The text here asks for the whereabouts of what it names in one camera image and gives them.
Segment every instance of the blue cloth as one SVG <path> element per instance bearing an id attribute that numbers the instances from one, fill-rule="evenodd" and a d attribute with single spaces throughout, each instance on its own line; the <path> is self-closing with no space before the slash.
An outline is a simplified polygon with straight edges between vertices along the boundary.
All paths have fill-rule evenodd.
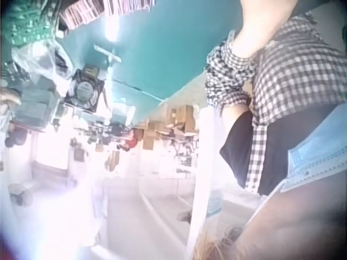
<path id="1" fill-rule="evenodd" d="M 347 103 L 344 103 L 288 152 L 288 176 L 281 192 L 346 170 Z"/>

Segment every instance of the black and white checkered shirt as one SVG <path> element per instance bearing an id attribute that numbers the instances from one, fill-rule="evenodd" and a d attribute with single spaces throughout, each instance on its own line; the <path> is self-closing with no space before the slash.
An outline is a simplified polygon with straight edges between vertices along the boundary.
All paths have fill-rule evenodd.
<path id="1" fill-rule="evenodd" d="M 258 192 L 269 124 L 317 104 L 346 102 L 347 57 L 326 44 L 314 25 L 309 13 L 290 19 L 251 59 L 232 53 L 229 43 L 235 33 L 231 32 L 207 57 L 207 100 L 220 113 L 225 105 L 248 105 L 250 96 L 242 87 L 249 79 L 253 82 L 248 191 Z"/>

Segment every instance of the black top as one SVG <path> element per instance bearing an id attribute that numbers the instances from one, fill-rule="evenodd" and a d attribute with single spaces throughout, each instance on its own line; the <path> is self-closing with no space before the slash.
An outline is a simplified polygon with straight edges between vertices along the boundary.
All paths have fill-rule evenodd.
<path id="1" fill-rule="evenodd" d="M 288 150 L 305 140 L 335 107 L 336 105 L 312 107 L 285 116 L 268 126 L 259 194 L 269 195 L 287 177 Z M 252 112 L 248 111 L 237 119 L 220 150 L 221 156 L 233 170 L 242 188 L 245 188 L 246 184 L 252 147 L 252 117 Z"/>

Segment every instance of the green basket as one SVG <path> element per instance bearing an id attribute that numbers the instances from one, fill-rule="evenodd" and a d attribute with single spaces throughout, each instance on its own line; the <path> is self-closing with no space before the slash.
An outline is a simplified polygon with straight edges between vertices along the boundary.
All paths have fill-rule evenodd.
<path id="1" fill-rule="evenodd" d="M 60 8 L 61 0 L 15 0 L 2 17 L 2 34 L 14 46 L 54 38 Z"/>

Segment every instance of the rolled-up sleeve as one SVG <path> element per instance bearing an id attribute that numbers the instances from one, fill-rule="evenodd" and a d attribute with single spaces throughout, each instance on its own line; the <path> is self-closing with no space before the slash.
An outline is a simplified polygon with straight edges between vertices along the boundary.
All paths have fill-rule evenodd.
<path id="1" fill-rule="evenodd" d="M 255 74 L 252 58 L 240 58 L 232 52 L 235 32 L 215 47 L 207 57 L 205 91 L 208 105 L 221 115 L 226 105 L 248 104 L 249 94 L 242 89 L 245 81 Z"/>

